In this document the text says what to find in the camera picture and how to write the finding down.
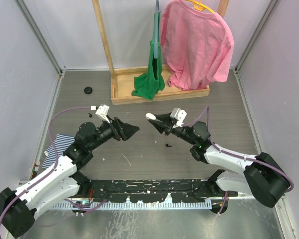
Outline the white earbud case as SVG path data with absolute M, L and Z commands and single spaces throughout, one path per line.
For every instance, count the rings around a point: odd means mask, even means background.
M 157 117 L 152 113 L 146 113 L 145 117 L 147 120 L 154 120 L 154 121 L 157 120 Z

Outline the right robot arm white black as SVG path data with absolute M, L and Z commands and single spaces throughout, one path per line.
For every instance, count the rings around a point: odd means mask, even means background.
M 208 124 L 198 120 L 184 124 L 186 115 L 186 111 L 175 108 L 162 115 L 146 113 L 146 119 L 159 133 L 173 134 L 191 144 L 190 152 L 196 161 L 224 168 L 209 179 L 212 195 L 240 192 L 272 208 L 284 193 L 293 189 L 291 179 L 269 154 L 249 155 L 225 149 L 211 140 Z

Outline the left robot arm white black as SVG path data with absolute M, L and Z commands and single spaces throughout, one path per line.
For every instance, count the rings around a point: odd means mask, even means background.
M 127 141 L 137 131 L 139 127 L 118 118 L 103 121 L 100 127 L 83 123 L 74 142 L 54 164 L 23 186 L 7 187 L 0 193 L 0 238 L 2 226 L 17 238 L 57 203 L 75 195 L 87 196 L 90 180 L 80 169 L 93 158 L 93 150 L 110 139 Z

